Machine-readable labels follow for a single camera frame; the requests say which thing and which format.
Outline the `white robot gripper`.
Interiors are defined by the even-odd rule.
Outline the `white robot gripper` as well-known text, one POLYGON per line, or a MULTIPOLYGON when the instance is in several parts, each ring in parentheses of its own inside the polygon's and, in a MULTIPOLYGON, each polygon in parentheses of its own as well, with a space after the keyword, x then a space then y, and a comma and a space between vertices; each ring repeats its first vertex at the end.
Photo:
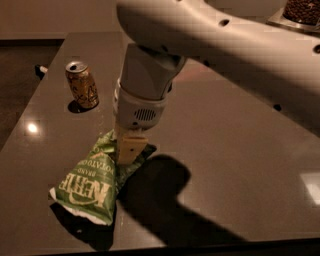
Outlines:
POLYGON ((148 139, 137 136, 158 124, 172 82, 185 62, 181 56, 127 45, 113 98, 119 165, 132 164, 146 147, 148 139))

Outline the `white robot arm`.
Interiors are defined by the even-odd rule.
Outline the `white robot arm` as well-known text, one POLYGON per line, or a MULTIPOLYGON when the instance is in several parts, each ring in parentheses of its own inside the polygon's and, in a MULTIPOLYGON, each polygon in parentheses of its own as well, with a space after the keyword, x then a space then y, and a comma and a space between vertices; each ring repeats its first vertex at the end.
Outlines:
POLYGON ((119 163, 132 163, 147 143, 152 125, 136 111, 162 109, 187 58, 320 132, 319 38, 234 17, 205 0, 117 0, 116 8, 132 40, 115 92, 119 163))

